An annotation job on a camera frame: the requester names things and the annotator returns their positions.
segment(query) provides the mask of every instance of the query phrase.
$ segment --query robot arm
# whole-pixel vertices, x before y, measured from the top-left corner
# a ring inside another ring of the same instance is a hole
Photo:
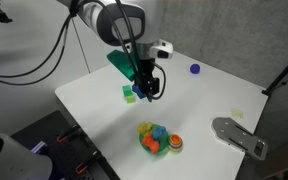
[[[69,8],[72,3],[83,4],[79,6],[78,15],[106,44],[121,45],[111,21],[115,22],[123,43],[131,41],[126,20],[115,0],[101,0],[102,5],[91,0],[58,1]],[[135,39],[133,45],[137,47],[132,47],[132,51],[138,53],[136,65],[140,66],[138,74],[140,77],[135,78],[135,85],[147,95],[149,101],[154,99],[153,95],[159,92],[159,79],[152,75],[156,66],[155,59],[171,58],[173,54],[172,44],[159,39],[164,3],[163,0],[123,0],[122,4],[133,30]],[[110,17],[103,9],[103,5],[109,11]]]

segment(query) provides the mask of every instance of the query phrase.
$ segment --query purple ball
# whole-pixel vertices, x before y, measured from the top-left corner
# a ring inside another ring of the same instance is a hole
[[[200,73],[200,66],[198,64],[192,64],[190,70],[191,70],[191,73],[198,74]]]

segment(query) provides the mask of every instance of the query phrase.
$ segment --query green block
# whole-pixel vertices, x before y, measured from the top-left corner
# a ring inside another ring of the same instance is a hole
[[[133,95],[130,85],[123,86],[123,94],[124,94],[124,97]]]
[[[130,54],[132,62],[136,66],[135,58],[133,54]],[[130,80],[134,80],[135,73],[133,71],[130,60],[127,58],[124,52],[114,50],[108,54],[107,59],[122,73],[124,76]]]
[[[125,97],[127,103],[134,103],[135,102],[135,96],[132,94],[131,96],[126,96]]]

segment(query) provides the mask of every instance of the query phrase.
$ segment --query metal clamp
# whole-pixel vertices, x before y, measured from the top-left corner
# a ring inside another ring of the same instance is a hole
[[[216,136],[228,145],[234,145],[256,160],[266,158],[268,145],[231,118],[215,118],[212,127]]]

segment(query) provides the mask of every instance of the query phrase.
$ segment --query white table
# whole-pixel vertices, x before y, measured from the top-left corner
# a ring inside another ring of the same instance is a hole
[[[267,101],[263,88],[179,53],[157,62],[167,85],[162,99],[152,103],[137,98],[127,104],[122,86],[131,83],[113,65],[59,87],[56,95],[123,180],[235,179],[244,153],[219,141],[211,122],[231,117],[236,108],[244,118],[232,118],[254,132]],[[200,74],[190,73],[193,63],[200,65]],[[163,80],[158,70],[154,73]],[[142,121],[179,134],[183,151],[145,152],[136,133]]]

